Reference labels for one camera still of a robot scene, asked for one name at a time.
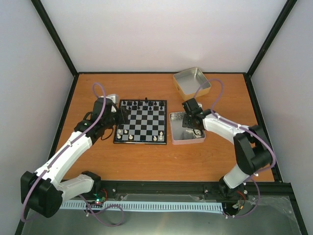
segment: gray floor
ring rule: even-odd
[[[83,211],[59,210],[52,218],[40,217],[25,225],[23,235],[300,235],[286,198],[267,198],[251,215],[225,219],[221,214],[197,212],[125,212],[125,223],[115,228],[100,224]],[[120,212],[100,215],[116,223]]]

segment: chessboard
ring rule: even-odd
[[[129,110],[128,124],[117,125],[114,143],[166,144],[166,100],[122,99]]]

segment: gray wall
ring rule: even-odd
[[[78,71],[243,72],[286,0],[42,2]]]
[[[0,1],[0,230],[21,212],[20,177],[44,163],[72,76],[29,0]]]
[[[253,75],[284,181],[313,234],[313,1],[299,0]]]

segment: brown tabletop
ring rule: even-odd
[[[242,74],[205,76],[224,82],[224,94],[214,108],[216,112],[240,124],[257,123]],[[102,83],[107,94],[118,94],[120,99],[166,99],[167,116],[171,112],[183,111],[183,100],[174,87],[172,74],[81,74],[58,149],[84,115],[92,111],[96,100],[91,89],[94,82]],[[197,98],[205,109],[210,108],[221,90],[218,82],[211,82],[211,85],[209,94]],[[204,143],[173,145],[168,121],[167,145],[114,144],[113,136],[105,141],[98,140],[75,162],[65,179],[89,170],[103,180],[218,181],[235,164],[234,146],[211,132],[206,132]],[[274,181],[270,170],[261,173],[256,180]]]

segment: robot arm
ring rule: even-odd
[[[68,199],[90,191],[98,193],[101,178],[92,172],[85,171],[74,179],[64,182],[61,182],[61,180],[74,162],[104,135],[105,130],[112,129],[114,125],[126,122],[129,111],[118,109],[116,106],[118,96],[109,95],[106,97],[106,107],[99,121],[93,128],[71,144],[99,117],[103,102],[103,96],[95,101],[93,111],[87,113],[83,120],[77,124],[68,141],[47,163],[39,167],[34,173],[28,171],[24,173],[21,177],[22,203],[34,181],[44,171],[47,172],[36,185],[27,205],[47,218],[53,216],[61,204]]]
[[[260,126],[239,125],[221,118],[215,112],[212,114],[209,109],[203,111],[194,98],[184,102],[182,105],[186,112],[183,119],[183,127],[214,132],[234,144],[237,164],[219,181],[220,193],[224,198],[231,197],[238,186],[250,175],[271,163],[272,157],[269,151],[243,130],[248,129],[254,132],[268,143],[265,133]]]

